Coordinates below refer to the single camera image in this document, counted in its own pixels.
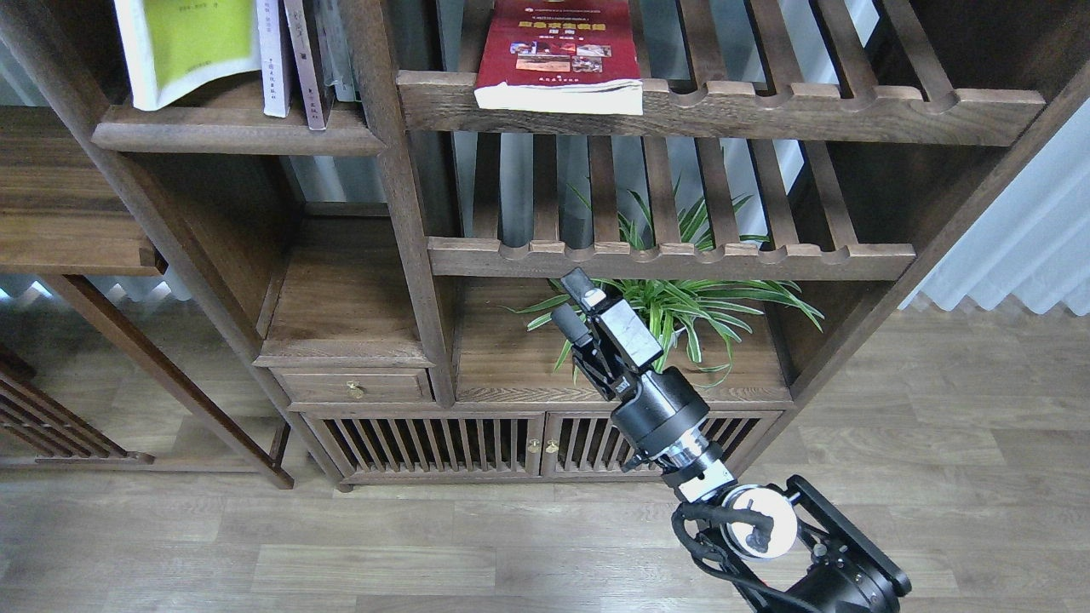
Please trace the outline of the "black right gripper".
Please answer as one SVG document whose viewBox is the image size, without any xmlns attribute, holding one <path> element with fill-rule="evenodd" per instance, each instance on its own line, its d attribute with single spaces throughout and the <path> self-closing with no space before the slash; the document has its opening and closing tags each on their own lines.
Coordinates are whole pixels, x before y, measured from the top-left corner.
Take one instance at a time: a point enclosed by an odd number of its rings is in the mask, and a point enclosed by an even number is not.
<svg viewBox="0 0 1090 613">
<path fill-rule="evenodd" d="M 706 418 L 708 404 L 679 369 L 651 371 L 664 350 L 621 296 L 607 295 L 580 268 L 564 275 L 560 286 L 585 317 L 569 304 L 552 313 L 572 344 L 576 366 L 604 399 L 621 402 L 611 411 L 611 424 L 632 449 L 649 460 L 658 457 Z"/>
</svg>

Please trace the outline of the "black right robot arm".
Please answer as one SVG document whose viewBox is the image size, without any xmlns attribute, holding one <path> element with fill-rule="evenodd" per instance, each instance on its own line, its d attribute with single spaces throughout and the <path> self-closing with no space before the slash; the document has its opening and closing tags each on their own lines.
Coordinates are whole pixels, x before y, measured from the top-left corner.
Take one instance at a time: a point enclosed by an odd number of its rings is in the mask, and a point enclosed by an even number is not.
<svg viewBox="0 0 1090 613">
<path fill-rule="evenodd" d="M 662 347 L 618 295 L 581 269 L 561 279 L 571 303 L 553 320 L 573 361 L 607 400 L 632 450 L 630 470 L 658 466 L 679 498 L 674 534 L 700 570 L 730 581 L 755 612 L 897 612 L 906 574 L 806 478 L 785 488 L 740 484 L 720 446 L 703 435 L 708 404 L 675 368 L 655 371 Z"/>
</svg>

